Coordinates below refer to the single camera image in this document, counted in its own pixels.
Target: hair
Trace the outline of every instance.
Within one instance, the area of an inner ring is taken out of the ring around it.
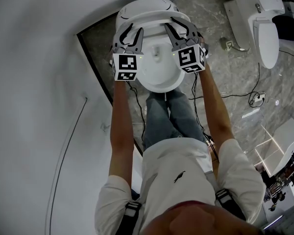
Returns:
[[[283,194],[282,194],[280,201],[283,201],[283,200],[285,199],[285,194],[286,194],[286,193],[283,193]]]

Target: wall outlet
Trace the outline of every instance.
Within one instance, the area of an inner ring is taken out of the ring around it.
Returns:
[[[257,93],[253,98],[253,104],[261,101],[266,100],[266,94],[265,93]]]
[[[225,44],[226,44],[226,50],[230,51],[233,46],[233,41],[229,40]]]
[[[233,41],[228,40],[225,37],[220,38],[221,47],[224,50],[230,51],[233,46]]]

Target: toilet tank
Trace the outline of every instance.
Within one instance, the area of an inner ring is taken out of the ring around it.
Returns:
[[[284,4],[282,0],[258,0],[264,11],[275,11],[278,14],[284,14]]]

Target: bird logo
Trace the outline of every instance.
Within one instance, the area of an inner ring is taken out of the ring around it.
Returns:
[[[179,175],[178,175],[178,177],[175,179],[175,181],[174,181],[174,183],[179,179],[179,178],[181,178],[182,176],[183,176],[183,173],[184,173],[185,171],[182,171]]]

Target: black cable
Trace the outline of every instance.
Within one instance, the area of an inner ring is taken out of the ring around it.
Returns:
[[[197,121],[198,125],[200,125],[200,127],[201,127],[201,131],[202,131],[204,137],[208,140],[208,142],[209,142],[209,144],[210,144],[210,147],[211,147],[213,153],[215,154],[215,156],[216,156],[216,158],[217,158],[217,160],[218,160],[218,162],[219,162],[219,157],[218,157],[218,155],[217,155],[217,152],[216,152],[214,146],[212,145],[212,143],[211,143],[211,141],[210,141],[211,137],[208,136],[208,135],[205,133],[205,129],[204,129],[204,127],[200,124],[200,121],[199,121],[199,118],[198,118],[197,106],[196,106],[196,87],[197,87],[197,78],[198,78],[198,72],[195,72],[195,80],[194,80],[194,83],[193,83],[193,86],[192,86],[192,94],[193,94],[193,96],[194,96],[194,111],[195,111],[196,121]]]
[[[254,86],[254,88],[252,89],[252,91],[251,92],[249,92],[249,93],[247,93],[247,94],[243,94],[243,95],[237,95],[237,94],[231,94],[231,95],[227,95],[227,96],[221,96],[222,98],[228,98],[228,97],[231,97],[231,96],[240,96],[240,97],[243,97],[243,96],[248,96],[249,95],[249,99],[248,99],[248,104],[249,104],[249,106],[251,107],[251,108],[258,108],[258,107],[260,107],[260,106],[262,106],[263,105],[263,103],[264,103],[264,101],[262,102],[262,104],[261,105],[259,105],[259,106],[253,106],[253,99],[252,100],[250,100],[250,98],[251,98],[251,95],[253,94],[253,93],[255,93],[255,95],[259,95],[260,96],[260,93],[259,92],[255,92],[254,91],[254,89],[256,88],[256,86],[258,85],[258,83],[259,83],[259,80],[260,80],[260,65],[259,65],[259,63],[258,63],[258,80],[257,80],[257,82],[256,82],[256,85]],[[189,98],[189,100],[195,100],[195,99],[198,99],[198,98],[204,98],[203,96],[198,96],[198,97],[193,97],[193,98]]]
[[[284,52],[284,53],[287,53],[287,54],[289,54],[289,55],[291,55],[291,56],[293,56],[294,57],[294,55],[292,55],[292,54],[290,54],[290,53],[288,53],[288,52],[286,52],[286,51],[282,51],[282,50],[279,50],[280,52]]]
[[[57,181],[56,181],[56,183],[55,183],[54,193],[53,193],[53,198],[52,198],[52,204],[51,204],[51,211],[50,211],[49,235],[51,235],[51,220],[52,220],[52,213],[53,213],[53,205],[54,205],[55,193],[56,193],[56,191],[57,191],[57,187],[58,187],[58,182],[59,182],[60,172],[61,172],[61,169],[62,169],[62,165],[63,165],[63,161],[64,161],[64,158],[65,158],[65,155],[67,154],[67,151],[68,151],[68,148],[69,148],[69,145],[70,145],[70,142],[71,142],[72,136],[73,136],[73,134],[74,134],[75,128],[76,128],[76,126],[77,126],[77,123],[78,123],[78,121],[79,121],[79,118],[80,118],[80,116],[82,115],[82,112],[84,111],[85,105],[86,105],[86,103],[87,103],[88,98],[85,98],[85,99],[86,99],[86,101],[85,101],[85,103],[84,103],[84,105],[83,105],[82,110],[80,111],[80,114],[79,114],[79,116],[78,116],[78,118],[77,118],[77,121],[76,121],[76,123],[75,123],[74,129],[73,129],[73,131],[72,131],[72,133],[71,133],[71,136],[70,136],[69,142],[68,142],[67,147],[66,147],[66,149],[65,149],[65,152],[64,152],[64,155],[63,155],[63,158],[62,158],[62,161],[61,161],[61,165],[60,165],[60,168],[59,168],[59,172],[58,172],[58,176],[57,176]]]
[[[138,106],[139,106],[139,108],[141,110],[141,117],[142,117],[142,121],[143,121],[143,132],[142,132],[142,137],[141,138],[142,138],[142,141],[143,141],[144,140],[144,133],[145,133],[145,126],[146,126],[144,115],[143,115],[143,109],[142,109],[142,107],[141,107],[141,105],[140,105],[140,103],[138,101],[137,89],[135,87],[132,87],[131,84],[128,81],[127,81],[127,84],[129,85],[130,90],[134,92],[134,94],[136,96],[136,102],[137,102],[137,104],[138,104]]]

